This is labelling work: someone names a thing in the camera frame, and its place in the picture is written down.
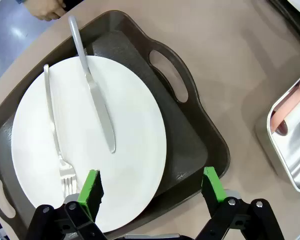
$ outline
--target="human hand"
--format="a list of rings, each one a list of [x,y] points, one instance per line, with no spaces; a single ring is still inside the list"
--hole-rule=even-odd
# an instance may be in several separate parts
[[[63,16],[66,7],[63,0],[26,0],[24,6],[28,11],[40,20],[51,21]]]

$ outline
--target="knife handle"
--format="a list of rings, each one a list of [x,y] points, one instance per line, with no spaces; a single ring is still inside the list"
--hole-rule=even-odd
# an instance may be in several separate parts
[[[78,52],[83,71],[85,74],[90,74],[90,69],[88,66],[84,46],[81,41],[81,37],[80,37],[80,33],[79,33],[79,29],[78,29],[78,25],[77,25],[75,16],[73,16],[73,15],[69,16],[68,21],[69,21],[73,41],[75,44],[75,48]]]

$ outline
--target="knife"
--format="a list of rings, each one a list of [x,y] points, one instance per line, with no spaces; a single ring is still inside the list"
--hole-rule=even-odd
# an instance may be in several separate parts
[[[69,16],[69,25],[72,33],[72,37],[74,40],[75,48],[78,52],[79,59],[84,71],[84,75],[86,81],[88,83],[91,96],[94,102],[94,106],[98,117],[100,119],[102,131],[106,140],[106,143],[109,147],[110,152],[113,154],[116,151],[116,138],[114,128],[109,116],[109,112],[107,109],[106,101],[104,96],[102,95],[100,86],[98,82],[96,82],[90,72],[87,58],[84,51],[84,46],[81,41],[78,25],[75,16]]]

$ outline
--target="black tray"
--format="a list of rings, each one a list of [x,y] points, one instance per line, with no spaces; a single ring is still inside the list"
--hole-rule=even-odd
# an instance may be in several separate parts
[[[300,36],[300,12],[287,0],[268,0],[287,19]]]
[[[201,188],[203,168],[213,166],[221,177],[230,164],[224,139],[204,111],[195,82],[181,58],[166,45],[149,38],[124,12],[108,11],[80,30],[89,55],[103,56],[128,67],[147,85],[160,108],[167,140],[166,165],[160,186],[146,209],[132,222],[107,233],[117,237],[159,217],[195,195]],[[149,60],[152,50],[163,54],[177,69],[186,90],[186,102],[177,100],[165,76]],[[76,55],[72,37],[46,56],[0,106],[0,180],[16,217],[0,216],[23,239],[35,211],[24,195],[11,156],[14,113],[28,86],[53,64]]]

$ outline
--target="beige tabletop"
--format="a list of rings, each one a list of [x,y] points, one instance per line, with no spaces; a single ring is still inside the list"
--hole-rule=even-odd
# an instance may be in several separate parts
[[[85,0],[55,22],[0,79],[0,104],[23,77],[79,27],[121,10],[188,66],[202,105],[228,144],[231,163],[221,179],[247,203],[267,199],[287,240],[300,234],[300,193],[272,169],[254,132],[257,119],[300,77],[300,40],[265,0]],[[210,218],[200,194],[136,229],[138,234],[196,237]],[[230,231],[226,239],[243,239]]]

